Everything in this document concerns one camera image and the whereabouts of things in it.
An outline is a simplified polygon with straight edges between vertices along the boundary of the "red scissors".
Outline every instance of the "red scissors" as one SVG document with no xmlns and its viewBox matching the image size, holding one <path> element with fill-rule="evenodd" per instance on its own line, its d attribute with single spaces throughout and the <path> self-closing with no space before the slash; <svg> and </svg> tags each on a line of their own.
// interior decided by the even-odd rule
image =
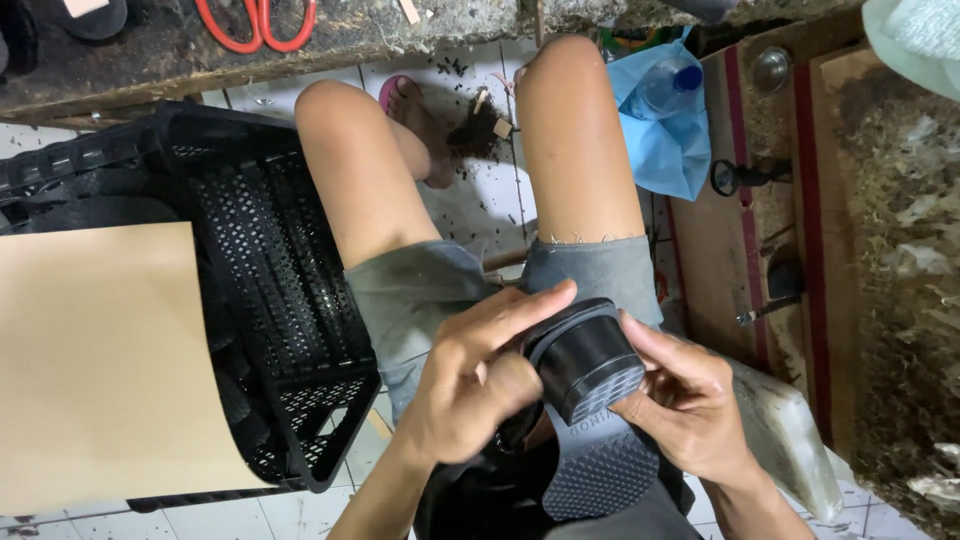
<svg viewBox="0 0 960 540">
<path fill-rule="evenodd" d="M 213 14 L 210 13 L 210 7 L 206 0 L 197 0 L 197 10 L 200 11 L 200 18 L 204 20 L 206 28 L 211 34 L 220 41 L 220 44 L 234 53 L 248 55 L 256 52 L 263 42 L 267 46 L 279 53 L 289 53 L 301 48 L 313 32 L 313 23 L 317 14 L 317 0 L 304 0 L 306 11 L 303 15 L 303 26 L 300 27 L 300 33 L 289 41 L 277 41 L 270 31 L 270 0 L 244 0 L 247 6 L 247 14 L 250 16 L 250 24 L 253 26 L 253 38 L 247 43 L 240 43 L 230 39 L 224 34 L 224 31 L 217 26 L 217 21 L 213 20 Z"/>
</svg>

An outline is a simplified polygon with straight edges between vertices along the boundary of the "pink flip-flop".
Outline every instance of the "pink flip-flop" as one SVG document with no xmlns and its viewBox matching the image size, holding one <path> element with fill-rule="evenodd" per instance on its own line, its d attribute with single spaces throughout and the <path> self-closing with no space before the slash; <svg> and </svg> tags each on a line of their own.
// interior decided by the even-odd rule
<svg viewBox="0 0 960 540">
<path fill-rule="evenodd" d="M 414 86 L 417 84 L 413 79 L 407 77 L 406 75 L 394 75 L 390 79 L 387 79 L 387 82 L 380 87 L 380 108 L 383 109 L 383 113 L 386 114 L 387 110 L 390 108 L 390 92 L 396 89 L 399 86 L 400 81 L 406 79 L 410 81 Z"/>
</svg>

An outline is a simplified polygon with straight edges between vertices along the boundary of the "workbench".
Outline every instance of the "workbench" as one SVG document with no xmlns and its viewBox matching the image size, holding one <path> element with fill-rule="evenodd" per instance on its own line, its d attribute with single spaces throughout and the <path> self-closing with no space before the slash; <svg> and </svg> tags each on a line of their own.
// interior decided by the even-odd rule
<svg viewBox="0 0 960 540">
<path fill-rule="evenodd" d="M 807 19 L 858 5 L 859 0 L 744 0 L 727 21 Z M 55 22 L 47 0 L 24 0 L 39 33 L 37 68 L 0 84 L 0 120 L 54 125 L 51 119 L 144 106 L 167 98 L 384 60 L 405 53 L 531 36 L 532 0 L 419 0 L 411 25 L 397 0 L 320 0 L 312 37 L 299 51 L 264 46 L 251 55 L 225 49 L 204 26 L 194 0 L 128 0 L 124 30 L 101 42 L 80 42 Z M 221 28 L 250 38 L 240 0 L 209 0 Z M 546 0 L 547 32 L 580 31 L 619 15 L 623 27 L 693 23 L 655 0 Z M 292 37 L 303 18 L 301 0 L 273 0 L 272 28 Z"/>
</svg>

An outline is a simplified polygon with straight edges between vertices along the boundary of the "black plastic crate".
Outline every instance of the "black plastic crate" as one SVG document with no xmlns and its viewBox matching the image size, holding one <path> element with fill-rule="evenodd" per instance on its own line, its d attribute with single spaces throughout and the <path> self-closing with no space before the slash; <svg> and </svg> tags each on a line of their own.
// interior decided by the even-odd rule
<svg viewBox="0 0 960 540">
<path fill-rule="evenodd" d="M 172 495 L 132 508 L 324 491 L 380 378 L 293 124 L 166 102 L 152 116 L 0 161 L 0 205 L 81 182 L 97 168 L 149 171 L 159 180 L 144 194 L 190 216 L 259 376 L 243 390 L 259 388 L 279 435 L 245 454 L 276 489 Z M 338 408 L 343 421 L 320 435 Z"/>
</svg>

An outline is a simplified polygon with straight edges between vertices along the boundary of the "blue plastic bag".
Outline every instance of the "blue plastic bag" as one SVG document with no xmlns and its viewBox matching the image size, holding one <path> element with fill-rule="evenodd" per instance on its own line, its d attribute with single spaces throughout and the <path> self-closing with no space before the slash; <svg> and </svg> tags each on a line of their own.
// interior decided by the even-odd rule
<svg viewBox="0 0 960 540">
<path fill-rule="evenodd" d="M 690 27 L 686 27 L 684 38 L 689 32 Z M 647 69 L 664 58 L 681 55 L 703 68 L 684 48 L 684 38 L 607 64 L 618 107 Z M 697 94 L 696 112 L 679 112 L 663 120 L 637 120 L 620 114 L 634 182 L 640 187 L 688 201 L 697 198 L 710 168 L 710 138 L 702 86 Z"/>
</svg>

